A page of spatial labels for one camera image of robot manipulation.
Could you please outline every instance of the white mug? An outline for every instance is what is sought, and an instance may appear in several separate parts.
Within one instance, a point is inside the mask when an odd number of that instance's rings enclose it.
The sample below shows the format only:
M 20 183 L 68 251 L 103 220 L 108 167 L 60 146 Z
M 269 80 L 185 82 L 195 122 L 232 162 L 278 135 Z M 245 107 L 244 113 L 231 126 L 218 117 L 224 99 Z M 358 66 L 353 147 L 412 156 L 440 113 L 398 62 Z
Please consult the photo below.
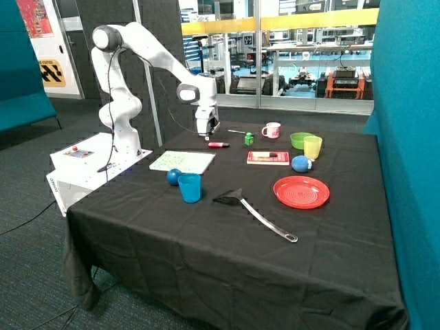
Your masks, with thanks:
M 269 139 L 278 139 L 280 137 L 281 124 L 279 122 L 268 122 L 261 130 L 261 134 Z

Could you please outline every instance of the spatula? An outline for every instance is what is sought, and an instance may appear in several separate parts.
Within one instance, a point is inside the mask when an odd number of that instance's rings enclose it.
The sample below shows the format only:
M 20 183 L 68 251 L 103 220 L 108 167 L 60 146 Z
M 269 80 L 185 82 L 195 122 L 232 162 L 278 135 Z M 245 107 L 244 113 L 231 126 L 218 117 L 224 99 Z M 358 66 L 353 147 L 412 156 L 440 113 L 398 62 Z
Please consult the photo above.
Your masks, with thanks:
M 213 199 L 213 201 L 223 203 L 223 204 L 237 204 L 237 200 L 240 201 L 249 212 L 256 217 L 263 225 L 268 227 L 269 229 L 273 230 L 275 233 L 280 235 L 281 237 L 284 237 L 289 242 L 295 243 L 298 241 L 298 237 L 295 235 L 292 235 L 285 230 L 277 227 L 272 222 L 267 220 L 265 217 L 260 215 L 249 203 L 243 198 L 243 195 L 241 194 L 243 192 L 243 189 L 237 189 L 237 190 L 229 190 Z

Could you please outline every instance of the red marker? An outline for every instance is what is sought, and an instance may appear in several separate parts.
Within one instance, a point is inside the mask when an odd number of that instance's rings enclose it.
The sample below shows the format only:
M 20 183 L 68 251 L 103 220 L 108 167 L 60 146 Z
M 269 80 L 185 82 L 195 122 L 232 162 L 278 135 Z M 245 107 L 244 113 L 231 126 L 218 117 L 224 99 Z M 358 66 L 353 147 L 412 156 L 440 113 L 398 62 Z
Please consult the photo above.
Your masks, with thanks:
M 228 148 L 229 147 L 229 143 L 225 143 L 225 142 L 209 142 L 208 146 L 210 148 Z

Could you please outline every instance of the green bowl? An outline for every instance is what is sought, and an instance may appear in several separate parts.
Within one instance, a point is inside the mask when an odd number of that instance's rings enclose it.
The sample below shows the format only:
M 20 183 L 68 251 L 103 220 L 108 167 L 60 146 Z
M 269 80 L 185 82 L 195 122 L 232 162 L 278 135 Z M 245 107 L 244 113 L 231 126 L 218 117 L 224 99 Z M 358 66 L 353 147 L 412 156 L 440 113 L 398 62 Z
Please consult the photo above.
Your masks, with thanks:
M 290 135 L 291 146 L 303 150 L 304 149 L 304 138 L 306 136 L 314 136 L 312 133 L 297 132 Z

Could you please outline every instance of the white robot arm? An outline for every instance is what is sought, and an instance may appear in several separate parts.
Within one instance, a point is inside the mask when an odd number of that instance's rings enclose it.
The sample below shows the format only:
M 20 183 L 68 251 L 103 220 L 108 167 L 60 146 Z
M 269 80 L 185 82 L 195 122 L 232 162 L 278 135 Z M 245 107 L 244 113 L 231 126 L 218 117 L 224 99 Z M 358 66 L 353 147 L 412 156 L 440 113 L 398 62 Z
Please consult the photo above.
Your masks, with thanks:
M 198 106 L 195 117 L 200 136 L 212 135 L 219 128 L 215 79 L 209 74 L 191 74 L 145 27 L 136 22 L 101 25 L 93 31 L 93 43 L 91 59 L 96 75 L 101 88 L 113 98 L 101 108 L 100 119 L 110 128 L 114 124 L 118 152 L 133 155 L 141 150 L 138 132 L 129 120 L 140 112 L 142 104 L 125 84 L 118 62 L 124 50 L 133 51 L 148 65 L 166 69 L 180 80 L 177 97 Z

